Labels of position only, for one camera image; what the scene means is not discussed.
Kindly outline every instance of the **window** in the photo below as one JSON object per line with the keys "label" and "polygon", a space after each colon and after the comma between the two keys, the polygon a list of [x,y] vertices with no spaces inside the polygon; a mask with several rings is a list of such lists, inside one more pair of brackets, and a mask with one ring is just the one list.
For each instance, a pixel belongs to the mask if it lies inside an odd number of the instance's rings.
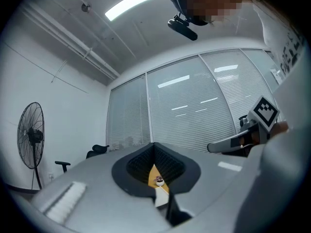
{"label": "window", "polygon": [[277,64],[276,58],[275,58],[274,55],[271,53],[271,51],[265,51],[265,52],[269,55],[269,57],[273,60],[273,62],[274,62],[277,66],[279,66],[279,64]]}
{"label": "window", "polygon": [[267,83],[241,50],[207,53],[202,58],[224,91],[237,132],[240,131],[239,117],[248,114],[259,96],[265,96],[275,105]]}
{"label": "window", "polygon": [[109,151],[150,142],[145,75],[111,91],[107,144]]}
{"label": "window", "polygon": [[284,79],[283,72],[280,67],[278,67],[274,61],[267,55],[263,50],[243,50],[243,52],[250,58],[250,60],[256,65],[259,72],[264,77],[267,82],[270,90],[274,92],[279,84],[276,81],[274,75],[271,70],[275,70],[281,81]]}
{"label": "window", "polygon": [[153,141],[207,151],[208,143],[235,134],[225,98],[199,57],[147,78]]}

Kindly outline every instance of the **pipe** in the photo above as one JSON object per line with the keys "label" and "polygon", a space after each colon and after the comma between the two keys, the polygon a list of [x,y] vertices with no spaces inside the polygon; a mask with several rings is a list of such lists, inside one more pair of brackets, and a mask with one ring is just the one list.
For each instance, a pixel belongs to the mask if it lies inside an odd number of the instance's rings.
{"label": "pipe", "polygon": [[134,56],[134,58],[136,59],[135,54],[133,53],[133,51],[127,46],[127,44],[121,39],[121,37],[110,27],[110,25],[104,20],[102,19],[102,17],[97,14],[96,11],[92,10],[93,13],[117,36],[117,38],[119,38],[119,40],[126,46],[126,48],[131,52],[131,54]]}
{"label": "pipe", "polygon": [[[76,53],[77,55],[79,55],[81,58],[83,58],[83,55],[80,53],[81,50],[77,49],[76,46],[70,45],[69,43],[67,43],[67,40],[64,39],[64,37],[62,35],[58,35],[57,32],[55,32],[54,29],[52,28],[47,28],[47,25],[45,25],[43,22],[41,22],[40,19],[34,17],[34,15],[32,15],[29,11],[23,11],[24,15],[26,17],[28,17],[30,20],[32,20],[37,26],[39,26],[40,28],[42,28],[45,32],[49,33],[50,35],[52,35],[55,39],[57,39],[59,42],[61,42],[62,44],[64,44],[66,47],[68,47],[70,50],[72,50],[74,53]],[[111,74],[109,74],[108,72],[104,71],[103,69],[101,69],[97,64],[94,63],[94,61],[91,61],[89,59],[85,59],[88,63],[90,63],[92,66],[94,66],[96,69],[98,69],[101,73],[105,74],[107,77],[109,77],[110,79],[114,80],[115,78],[111,76]]]}
{"label": "pipe", "polygon": [[56,5],[58,5],[59,7],[61,7],[64,11],[66,11],[77,23],[79,23],[89,34],[91,34],[104,48],[106,48],[106,50],[118,61],[120,61],[120,59],[118,58],[118,56],[115,55],[115,53],[104,43],[102,42],[102,40],[94,33],[92,32],[83,22],[81,22],[75,15],[73,15],[72,13],[70,13],[70,11],[68,11],[66,8],[64,8],[61,4],[59,4],[57,1],[55,0],[51,0],[53,1]]}
{"label": "pipe", "polygon": [[52,79],[52,82],[54,81],[54,79],[56,78],[57,74],[63,69],[64,65],[66,65],[67,63],[67,60],[64,60],[64,62],[62,63],[61,67],[59,68],[59,70],[57,71],[57,73],[54,75],[53,79]]}
{"label": "pipe", "polygon": [[[51,30],[54,34],[56,34],[58,37],[63,38],[63,36],[60,35],[60,33],[56,30],[52,30],[51,26],[46,23],[45,21],[43,21],[42,19],[38,19],[38,16],[36,16],[33,12],[35,11],[36,13],[38,13],[42,18],[44,18],[47,22],[49,22],[51,25],[53,25],[54,27],[56,27],[60,32],[64,33],[64,35],[66,35],[70,40],[72,40],[74,43],[76,43],[82,50],[88,52],[90,50],[90,48],[84,44],[80,39],[78,39],[76,36],[74,36],[71,32],[69,32],[66,28],[64,28],[61,24],[59,24],[55,19],[53,19],[51,16],[49,16],[46,12],[44,12],[41,8],[39,8],[36,4],[27,1],[27,5],[30,7],[27,8],[26,6],[24,7],[24,10],[26,10],[29,14],[31,14],[36,20],[39,20],[46,28],[48,28],[49,30]],[[72,46],[72,44],[68,43],[67,40],[63,39],[66,44]],[[98,56],[96,53],[94,53],[93,51],[89,52],[89,55],[92,56],[94,59],[96,59],[101,65],[103,65],[104,67],[106,67],[110,72],[112,72],[112,74],[114,74],[116,77],[119,77],[120,74],[113,69],[106,61],[104,61],[100,56]]]}

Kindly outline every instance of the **standing fan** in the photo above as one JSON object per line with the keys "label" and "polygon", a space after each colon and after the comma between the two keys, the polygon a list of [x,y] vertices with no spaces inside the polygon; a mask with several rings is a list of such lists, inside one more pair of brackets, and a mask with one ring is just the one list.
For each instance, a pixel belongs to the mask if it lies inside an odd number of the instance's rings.
{"label": "standing fan", "polygon": [[29,169],[35,169],[35,175],[41,189],[37,167],[41,161],[44,146],[44,117],[42,108],[37,102],[29,104],[20,117],[17,146],[23,163]]}

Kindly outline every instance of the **black office chair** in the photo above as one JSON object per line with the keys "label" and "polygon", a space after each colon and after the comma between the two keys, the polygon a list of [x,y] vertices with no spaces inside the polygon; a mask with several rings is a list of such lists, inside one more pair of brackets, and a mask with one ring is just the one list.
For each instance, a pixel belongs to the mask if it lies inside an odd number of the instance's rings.
{"label": "black office chair", "polygon": [[[93,157],[93,156],[96,156],[96,155],[100,155],[100,154],[104,154],[107,152],[107,149],[108,149],[109,145],[107,146],[100,146],[100,145],[94,145],[92,147],[93,151],[89,151],[87,154],[86,154],[86,159],[90,158],[90,157]],[[62,162],[62,161],[55,161],[55,164],[57,165],[62,165],[63,167],[63,171],[64,173],[67,172],[67,166],[70,166],[71,164],[68,163],[68,162]]]}

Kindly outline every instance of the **wall outlet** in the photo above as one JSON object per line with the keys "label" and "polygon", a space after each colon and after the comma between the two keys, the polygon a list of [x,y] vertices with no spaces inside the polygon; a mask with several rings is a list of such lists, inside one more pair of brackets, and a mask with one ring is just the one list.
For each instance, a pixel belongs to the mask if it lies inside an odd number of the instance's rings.
{"label": "wall outlet", "polygon": [[54,174],[53,173],[48,173],[48,175],[49,175],[49,179],[50,180],[54,179]]}

